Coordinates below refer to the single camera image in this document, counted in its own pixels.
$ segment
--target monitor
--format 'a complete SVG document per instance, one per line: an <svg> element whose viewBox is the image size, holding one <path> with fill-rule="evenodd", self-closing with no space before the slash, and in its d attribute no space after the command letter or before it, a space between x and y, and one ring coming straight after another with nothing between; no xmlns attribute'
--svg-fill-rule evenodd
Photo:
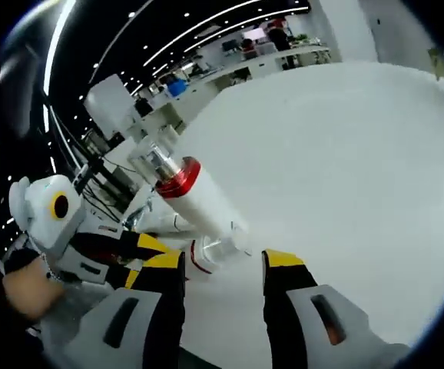
<svg viewBox="0 0 444 369"><path fill-rule="evenodd" d="M237 40L230 40L222 43L222 50L224 50L224 52L230 52L235 48L239 48L239 42Z"/></svg>
<svg viewBox="0 0 444 369"><path fill-rule="evenodd" d="M244 38L248 38L248 39L253 40L253 41L254 40L259 40L261 38L266 38L266 36L267 36L267 34L260 27L252 29L252 30L247 31L247 32L243 32L243 37Z"/></svg>

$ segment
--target white table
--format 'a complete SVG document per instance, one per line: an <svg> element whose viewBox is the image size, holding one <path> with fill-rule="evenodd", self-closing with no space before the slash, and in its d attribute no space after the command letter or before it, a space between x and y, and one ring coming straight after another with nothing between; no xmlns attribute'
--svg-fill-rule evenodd
<svg viewBox="0 0 444 369"><path fill-rule="evenodd" d="M298 68L224 90L181 136L250 223L255 255L187 283L182 345L220 367L271 367L259 251L304 258L414 343L444 300L444 91L372 63Z"/></svg>

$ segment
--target red band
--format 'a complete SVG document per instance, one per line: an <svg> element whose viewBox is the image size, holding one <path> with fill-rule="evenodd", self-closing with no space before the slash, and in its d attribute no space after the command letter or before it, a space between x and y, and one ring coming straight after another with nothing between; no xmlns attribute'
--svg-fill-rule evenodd
<svg viewBox="0 0 444 369"><path fill-rule="evenodd" d="M200 174L201 164L197 159L184 158L185 166L182 171L175 175L169 182L155 185L157 193L163 198L180 198L187 194L197 181Z"/></svg>
<svg viewBox="0 0 444 369"><path fill-rule="evenodd" d="M201 266L198 265L198 263L194 260L194 240L193 240L193 242L191 242L190 254L191 254L191 262L193 263L193 265L194 265L195 267L197 267L198 269L200 269L200 270L203 271L204 273L212 274L211 271L208 271L207 269L201 267Z"/></svg>

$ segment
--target blue object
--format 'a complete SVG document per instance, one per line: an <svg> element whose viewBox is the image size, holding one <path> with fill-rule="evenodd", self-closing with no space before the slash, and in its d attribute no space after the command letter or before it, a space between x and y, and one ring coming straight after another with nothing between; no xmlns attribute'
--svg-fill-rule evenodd
<svg viewBox="0 0 444 369"><path fill-rule="evenodd" d="M183 79L178 79L176 82L167 85L167 90L169 91L169 93L172 95L173 98L185 92L186 88L187 84L186 81Z"/></svg>

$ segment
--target yellow stripe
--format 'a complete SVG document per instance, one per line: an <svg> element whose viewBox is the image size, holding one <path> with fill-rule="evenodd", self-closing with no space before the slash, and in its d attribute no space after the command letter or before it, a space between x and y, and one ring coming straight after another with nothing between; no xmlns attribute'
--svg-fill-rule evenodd
<svg viewBox="0 0 444 369"><path fill-rule="evenodd" d="M133 286L135 279L137 279L137 276L138 271L130 271L130 273L128 273L127 283L124 284L124 287L130 289L131 286Z"/></svg>
<svg viewBox="0 0 444 369"><path fill-rule="evenodd" d="M265 250L268 256L268 264L271 267L292 267L294 265L304 265L304 261L300 260L294 254L288 254L282 251Z"/></svg>
<svg viewBox="0 0 444 369"><path fill-rule="evenodd" d="M141 234L138 238L137 243L138 248L150 248L151 250L157 250L160 252L169 252L171 251L165 244L159 242L155 238L149 236L148 234Z"/></svg>
<svg viewBox="0 0 444 369"><path fill-rule="evenodd" d="M167 254L154 256L152 259L144 262L144 267L150 268L177 268L181 251L173 250Z"/></svg>

